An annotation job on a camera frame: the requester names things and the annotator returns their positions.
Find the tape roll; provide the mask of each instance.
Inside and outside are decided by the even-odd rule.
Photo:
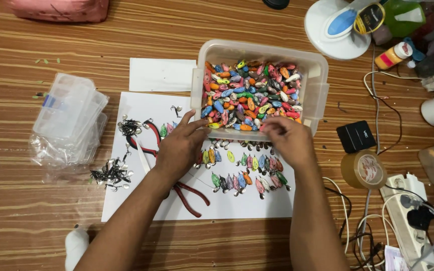
[[[353,188],[379,189],[386,183],[386,169],[369,150],[346,154],[341,160],[341,174]]]

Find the wooden table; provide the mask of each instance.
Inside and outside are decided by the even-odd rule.
[[[45,171],[28,158],[27,141],[42,103],[42,98],[32,96],[48,91],[55,73],[91,78],[110,96],[104,110],[110,121],[94,163],[99,167],[111,155],[120,92],[128,90],[130,57],[197,59],[202,44],[215,38],[317,52],[304,31],[304,15],[312,3],[293,0],[285,10],[275,11],[260,0],[113,0],[105,22],[77,25],[16,18],[0,5],[0,270],[63,270],[64,240],[73,226],[89,227],[92,235],[103,226],[99,222],[102,187],[85,181],[45,183]],[[338,182],[353,202],[350,223],[354,231],[363,214],[366,191],[342,180],[340,161],[345,153],[336,127],[367,120],[375,131],[374,100],[363,85],[363,76],[371,70],[372,50],[353,61],[327,60],[326,121],[319,124],[314,147],[323,175]],[[376,86],[378,95],[389,96],[388,103],[403,116],[401,143],[383,153],[383,163],[391,174],[416,174],[434,202],[434,187],[428,186],[417,156],[419,150],[434,145],[434,128],[419,113],[420,104],[432,94],[420,83],[384,75],[376,76]],[[345,111],[338,109],[338,103]],[[379,131],[382,146],[398,138],[397,115],[384,105]],[[329,194],[329,201],[338,229],[344,214],[341,199]],[[380,212],[382,204],[379,192],[373,191],[370,213]],[[375,239],[385,242],[381,221],[372,219],[370,225]],[[290,219],[155,222],[136,268],[291,269],[289,227]],[[347,256],[355,263],[351,250]]]

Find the white sock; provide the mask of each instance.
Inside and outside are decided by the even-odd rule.
[[[81,256],[85,253],[90,244],[89,236],[83,228],[76,228],[68,233],[65,239],[67,258],[65,260],[65,270],[73,271]]]

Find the pink cushion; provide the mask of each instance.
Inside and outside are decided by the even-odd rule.
[[[53,22],[103,22],[109,0],[0,0],[21,18]]]

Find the black box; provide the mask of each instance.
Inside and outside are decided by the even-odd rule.
[[[354,153],[376,146],[376,140],[366,120],[337,127],[336,132],[346,153]]]

